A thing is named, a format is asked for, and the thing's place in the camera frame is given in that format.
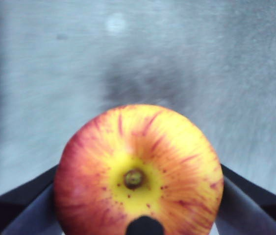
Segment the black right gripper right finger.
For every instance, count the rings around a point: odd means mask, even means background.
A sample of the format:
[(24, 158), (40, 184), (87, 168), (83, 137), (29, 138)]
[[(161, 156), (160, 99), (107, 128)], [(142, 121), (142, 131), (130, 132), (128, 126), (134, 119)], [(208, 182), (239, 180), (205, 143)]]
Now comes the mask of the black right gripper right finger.
[(220, 235), (276, 235), (276, 195), (222, 165), (224, 192), (215, 221)]

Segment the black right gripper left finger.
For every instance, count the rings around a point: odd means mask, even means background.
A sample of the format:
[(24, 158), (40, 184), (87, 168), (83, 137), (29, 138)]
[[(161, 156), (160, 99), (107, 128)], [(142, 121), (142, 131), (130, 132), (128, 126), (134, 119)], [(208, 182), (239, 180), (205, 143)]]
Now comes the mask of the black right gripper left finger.
[(0, 196), (0, 235), (61, 235), (53, 202), (57, 166)]

